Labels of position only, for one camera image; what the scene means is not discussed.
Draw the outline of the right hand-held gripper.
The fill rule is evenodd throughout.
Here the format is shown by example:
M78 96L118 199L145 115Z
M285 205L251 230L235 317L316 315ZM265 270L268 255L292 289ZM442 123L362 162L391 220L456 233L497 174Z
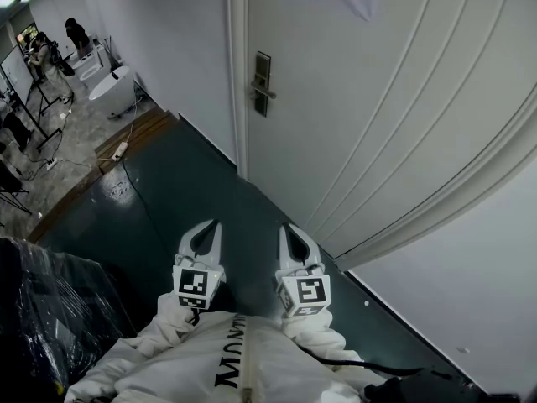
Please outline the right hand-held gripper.
M288 270L299 266L303 268ZM313 317L331 304L331 281L319 246L292 223L279 228L279 267L276 295L285 317Z

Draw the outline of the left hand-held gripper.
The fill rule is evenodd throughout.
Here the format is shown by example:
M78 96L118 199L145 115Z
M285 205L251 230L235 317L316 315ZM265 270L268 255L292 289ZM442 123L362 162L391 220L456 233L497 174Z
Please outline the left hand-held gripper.
M222 224L211 219L195 225L180 240L172 270L174 293L179 303L192 309L208 310L226 280L220 266Z

